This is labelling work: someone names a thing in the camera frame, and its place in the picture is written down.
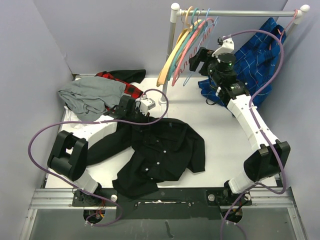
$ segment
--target red plaid shirt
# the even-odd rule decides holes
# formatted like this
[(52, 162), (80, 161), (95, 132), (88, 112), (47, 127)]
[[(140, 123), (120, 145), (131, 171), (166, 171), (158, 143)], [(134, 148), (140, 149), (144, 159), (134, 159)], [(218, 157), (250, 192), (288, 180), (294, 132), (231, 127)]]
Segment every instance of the red plaid shirt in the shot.
[(115, 80), (121, 83), (125, 84), (125, 89), (124, 89), (124, 93), (130, 95), (131, 97), (133, 97), (134, 99), (139, 98), (144, 92), (141, 91), (139, 88), (137, 88), (136, 86), (133, 86), (125, 81), (122, 81), (120, 79), (115, 78), (114, 76), (112, 76), (110, 73), (108, 73), (107, 71), (102, 71), (99, 72), (95, 75), (96, 77), (103, 77), (106, 79), (111, 79), (111, 80)]

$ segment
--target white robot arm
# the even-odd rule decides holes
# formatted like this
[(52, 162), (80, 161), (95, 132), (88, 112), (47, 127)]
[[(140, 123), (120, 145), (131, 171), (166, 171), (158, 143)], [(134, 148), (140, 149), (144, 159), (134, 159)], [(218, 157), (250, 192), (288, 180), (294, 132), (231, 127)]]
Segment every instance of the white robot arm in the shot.
[[(134, 119), (143, 118), (149, 110), (156, 106), (155, 101), (146, 94), (134, 100), (130, 96), (122, 96), (119, 105), (110, 115), (100, 118), (101, 121), (123, 119), (128, 115)], [(94, 193), (99, 184), (86, 170), (88, 149), (117, 130), (117, 122), (92, 124), (72, 132), (58, 133), (52, 147), (47, 165), (49, 168), (67, 177), (79, 188)]]
[[(201, 47), (197, 54), (189, 59), (189, 68), (195, 72), (199, 63), (203, 62), (199, 73), (209, 77), (212, 86), (216, 88), (216, 95), (236, 117), (251, 144), (252, 155), (244, 161), (243, 169), (237, 176), (224, 184), (229, 195), (237, 195), (254, 183), (280, 172), (279, 164), (270, 144), (261, 131), (265, 133), (276, 149), (283, 166), (287, 162), (290, 146), (286, 141), (279, 141), (265, 124), (256, 107), (253, 104), (250, 105), (249, 91), (242, 82), (237, 80), (237, 74), (234, 71), (236, 57), (231, 54), (234, 48), (232, 39), (228, 38), (222, 41), (220, 38), (218, 43), (221, 47), (216, 51)], [(260, 128), (257, 126), (251, 110)]]

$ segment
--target white rack post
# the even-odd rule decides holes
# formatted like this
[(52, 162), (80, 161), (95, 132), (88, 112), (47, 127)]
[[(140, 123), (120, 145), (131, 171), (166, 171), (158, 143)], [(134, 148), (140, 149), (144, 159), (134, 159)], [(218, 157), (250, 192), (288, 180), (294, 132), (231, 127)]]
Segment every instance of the white rack post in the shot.
[[(286, 35), (289, 36), (298, 24), (301, 23), (304, 15), (310, 10), (309, 5), (303, 5), (300, 10), (298, 10), (298, 14), (296, 16), (295, 21), (291, 25), (291, 27), (286, 32)], [(189, 16), (194, 13), (193, 10), (189, 11)], [(169, 40), (168, 40), (168, 48), (166, 53), (166, 59), (168, 59), (169, 55), (172, 52), (172, 48), (174, 45), (175, 38), (175, 30), (177, 17), (186, 15), (187, 11), (180, 9), (180, 5), (178, 3), (173, 3), (171, 5), (171, 15), (170, 15), (170, 30), (169, 30)], [(207, 10), (197, 10), (195, 12), (195, 16), (206, 16)], [(229, 11), (229, 10), (210, 10), (208, 12), (208, 16), (228, 16), (228, 17), (293, 17), (295, 15), (295, 11)], [(167, 94), (168, 89), (168, 81), (165, 81), (162, 91), (164, 94)], [(159, 100), (160, 104), (165, 104), (166, 99), (164, 96)]]

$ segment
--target blue plaid shirt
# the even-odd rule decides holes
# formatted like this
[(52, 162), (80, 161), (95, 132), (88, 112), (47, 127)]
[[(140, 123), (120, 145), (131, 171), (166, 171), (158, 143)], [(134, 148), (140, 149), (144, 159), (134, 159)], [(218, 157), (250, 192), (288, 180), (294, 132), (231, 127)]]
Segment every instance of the blue plaid shirt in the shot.
[[(260, 30), (270, 32), (280, 39), (279, 31), (282, 32), (284, 28), (270, 17)], [(285, 39), (286, 33), (283, 34), (281, 42), (283, 43)], [(234, 54), (236, 58), (234, 70), (237, 73), (237, 79), (246, 84), (251, 95), (273, 76), (279, 53), (280, 47), (272, 37), (257, 32)], [(216, 91), (210, 85), (209, 79), (199, 81), (198, 85), (204, 97), (223, 106), (222, 101), (216, 96)], [(254, 105), (259, 107), (271, 90), (272, 86), (268, 85), (254, 98)]]

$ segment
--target yellow hanger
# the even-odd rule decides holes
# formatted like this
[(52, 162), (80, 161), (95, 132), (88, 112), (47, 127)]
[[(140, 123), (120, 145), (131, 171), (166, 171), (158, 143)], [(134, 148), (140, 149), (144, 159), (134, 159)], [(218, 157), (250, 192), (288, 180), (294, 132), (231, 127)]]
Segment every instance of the yellow hanger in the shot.
[[(201, 22), (201, 20), (197, 20), (194, 23), (194, 26), (198, 26), (199, 22)], [(172, 64), (172, 61), (174, 60), (175, 55), (177, 54), (179, 48), (181, 47), (182, 43), (184, 42), (184, 40), (186, 39), (186, 37), (188, 36), (188, 34), (192, 31), (193, 26), (189, 24), (189, 28), (187, 29), (187, 31), (182, 35), (182, 37), (180, 38), (179, 42), (175, 45), (174, 49), (172, 50), (170, 56), (168, 57), (167, 61), (164, 64), (164, 67), (162, 68), (161, 72), (159, 73), (158, 79), (156, 81), (156, 86), (159, 87), (160, 85), (165, 84), (166, 82), (166, 78), (168, 75), (168, 71), (169, 68)]]
[(178, 36), (178, 39), (176, 40), (176, 45), (178, 44), (178, 42), (180, 41), (180, 39), (182, 38), (182, 36), (186, 33), (186, 31), (188, 31), (188, 28), (190, 28), (190, 24), (188, 22), (188, 16), (189, 16), (189, 12), (191, 10), (193, 10), (194, 7), (193, 6), (190, 6), (188, 8), (188, 10), (186, 11), (186, 15), (185, 15), (185, 19), (184, 19), (184, 22), (183, 22), (183, 25), (182, 25), (182, 32), (180, 33), (180, 35)]

